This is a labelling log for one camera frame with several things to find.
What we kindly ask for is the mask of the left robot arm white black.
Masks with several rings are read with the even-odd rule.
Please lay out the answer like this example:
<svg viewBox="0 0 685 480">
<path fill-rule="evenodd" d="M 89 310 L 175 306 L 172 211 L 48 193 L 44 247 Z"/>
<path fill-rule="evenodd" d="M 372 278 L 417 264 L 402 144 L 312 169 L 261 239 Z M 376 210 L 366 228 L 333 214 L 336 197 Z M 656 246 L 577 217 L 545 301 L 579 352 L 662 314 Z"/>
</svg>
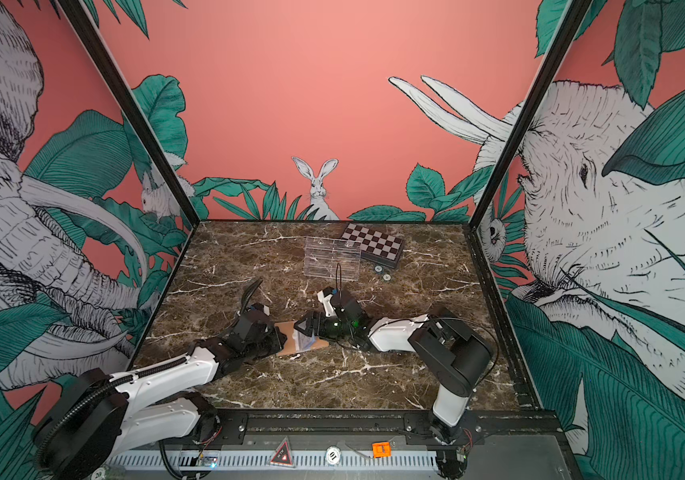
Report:
<svg viewBox="0 0 685 480">
<path fill-rule="evenodd" d="M 34 465 L 54 479 L 84 479 L 106 460 L 142 445 L 220 434 L 216 408 L 198 387 L 286 344 L 262 304 L 246 307 L 226 331 L 200 339 L 166 362 L 114 374 L 82 374 L 34 428 Z"/>
</svg>

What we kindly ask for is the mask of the credit card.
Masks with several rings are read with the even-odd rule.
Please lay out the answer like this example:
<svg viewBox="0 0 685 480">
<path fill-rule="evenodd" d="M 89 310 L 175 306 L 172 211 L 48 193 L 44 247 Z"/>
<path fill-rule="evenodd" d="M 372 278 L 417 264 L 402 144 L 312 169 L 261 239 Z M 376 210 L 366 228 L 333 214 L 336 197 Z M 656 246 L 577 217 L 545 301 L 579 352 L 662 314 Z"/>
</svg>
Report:
<svg viewBox="0 0 685 480">
<path fill-rule="evenodd" d="M 302 353 L 314 349 L 318 338 L 314 335 L 308 336 L 298 330 L 292 331 L 292 339 L 294 340 L 294 346 L 296 346 L 296 352 Z"/>
</svg>

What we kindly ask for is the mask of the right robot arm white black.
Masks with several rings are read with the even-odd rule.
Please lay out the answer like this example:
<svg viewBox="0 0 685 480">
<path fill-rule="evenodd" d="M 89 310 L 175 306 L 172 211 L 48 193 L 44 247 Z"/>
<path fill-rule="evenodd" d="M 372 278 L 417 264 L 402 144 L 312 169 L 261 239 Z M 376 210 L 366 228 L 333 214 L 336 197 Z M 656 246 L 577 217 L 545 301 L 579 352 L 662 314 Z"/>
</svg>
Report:
<svg viewBox="0 0 685 480">
<path fill-rule="evenodd" d="M 462 319 L 436 305 L 410 318 L 374 318 L 346 290 L 328 287 L 318 293 L 322 310 L 310 310 L 294 323 L 296 345 L 324 340 L 360 351 L 413 353 L 439 387 L 427 430 L 438 443 L 473 439 L 462 425 L 474 390 L 493 364 L 493 348 Z"/>
</svg>

